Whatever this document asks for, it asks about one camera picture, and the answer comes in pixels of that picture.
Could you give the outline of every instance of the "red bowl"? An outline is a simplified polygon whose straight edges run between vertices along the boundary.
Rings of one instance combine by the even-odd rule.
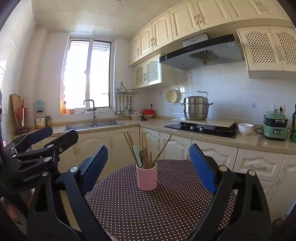
[[[155,114],[155,111],[152,109],[148,109],[148,110],[143,110],[142,111],[142,114],[143,115],[154,115]]]

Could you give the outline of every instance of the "round table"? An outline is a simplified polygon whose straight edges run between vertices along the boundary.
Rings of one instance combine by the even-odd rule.
[[[212,198],[189,160],[159,160],[152,191],[139,189],[136,165],[131,164],[86,195],[101,225],[121,241],[185,240]],[[235,198],[233,192],[219,229],[228,224]]]

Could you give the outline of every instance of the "gas stove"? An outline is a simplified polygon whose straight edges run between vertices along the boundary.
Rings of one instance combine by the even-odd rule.
[[[190,131],[190,132],[195,132],[200,134],[206,134],[206,135],[218,136],[218,137],[227,137],[227,138],[233,138],[233,139],[236,137],[236,135],[239,132],[236,124],[233,124],[230,127],[221,127],[221,126],[210,126],[210,125],[180,122],[178,124],[172,124],[165,127],[176,129],[176,130]]]

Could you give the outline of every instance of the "kitchen sink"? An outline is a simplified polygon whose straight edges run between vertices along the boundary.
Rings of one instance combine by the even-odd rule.
[[[123,124],[124,124],[123,122],[116,121],[116,120],[98,121],[96,124],[83,123],[83,124],[67,125],[64,131],[81,130],[86,128],[97,128],[97,127],[104,127],[104,126],[116,126],[116,125],[123,125]]]

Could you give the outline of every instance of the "green appliance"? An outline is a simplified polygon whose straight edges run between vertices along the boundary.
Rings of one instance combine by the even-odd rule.
[[[285,140],[288,137],[288,119],[282,113],[267,112],[262,126],[263,135],[269,140]]]

